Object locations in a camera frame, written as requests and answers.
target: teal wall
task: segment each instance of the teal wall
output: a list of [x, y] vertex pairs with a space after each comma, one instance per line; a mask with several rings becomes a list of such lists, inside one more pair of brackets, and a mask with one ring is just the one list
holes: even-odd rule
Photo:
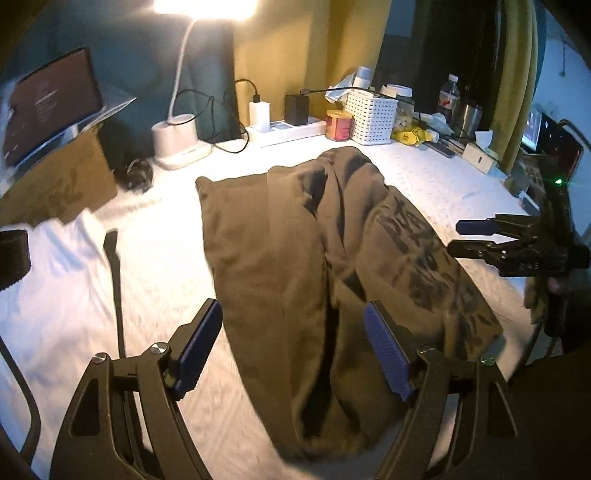
[[[0, 73], [0, 81], [87, 46], [99, 83], [138, 98], [108, 120], [100, 132], [109, 163], [118, 164], [126, 153], [151, 156], [150, 129], [167, 116], [178, 50], [189, 21], [188, 17], [155, 14], [152, 0], [54, 0], [24, 34]], [[214, 107], [217, 141], [232, 138], [232, 127], [235, 131], [221, 105], [227, 87], [233, 99], [232, 86], [232, 24], [198, 22], [187, 45], [181, 88], [201, 90], [220, 100]], [[183, 95], [176, 112], [197, 113], [206, 102], [206, 97]], [[197, 129], [204, 140], [214, 133], [209, 109], [197, 119]]]

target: red can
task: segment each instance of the red can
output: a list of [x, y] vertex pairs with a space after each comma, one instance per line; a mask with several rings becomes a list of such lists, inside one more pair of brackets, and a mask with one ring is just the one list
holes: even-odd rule
[[326, 112], [326, 138], [334, 142], [348, 140], [352, 123], [352, 113], [343, 110], [328, 110]]

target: metal screw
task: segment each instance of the metal screw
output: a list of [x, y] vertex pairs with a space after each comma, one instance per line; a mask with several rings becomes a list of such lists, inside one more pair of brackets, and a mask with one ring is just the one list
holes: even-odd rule
[[96, 365], [100, 365], [105, 360], [107, 360], [107, 354], [104, 352], [95, 353], [92, 357], [92, 363], [94, 363]]
[[166, 343], [157, 342], [150, 347], [150, 352], [152, 352], [154, 355], [162, 355], [167, 348], [168, 345]]

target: white box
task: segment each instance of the white box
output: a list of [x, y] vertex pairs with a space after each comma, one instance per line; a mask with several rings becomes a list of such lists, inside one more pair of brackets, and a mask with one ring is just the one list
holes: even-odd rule
[[481, 150], [475, 143], [470, 143], [466, 146], [462, 158], [468, 163], [474, 165], [482, 173], [488, 173], [496, 160], [489, 154]]

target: water bottle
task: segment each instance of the water bottle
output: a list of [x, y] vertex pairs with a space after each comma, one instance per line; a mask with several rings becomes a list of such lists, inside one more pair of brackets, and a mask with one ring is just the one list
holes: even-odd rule
[[460, 90], [457, 87], [457, 77], [449, 74], [449, 81], [446, 82], [439, 92], [439, 103], [437, 113], [442, 113], [448, 125], [452, 123], [452, 113], [460, 101]]

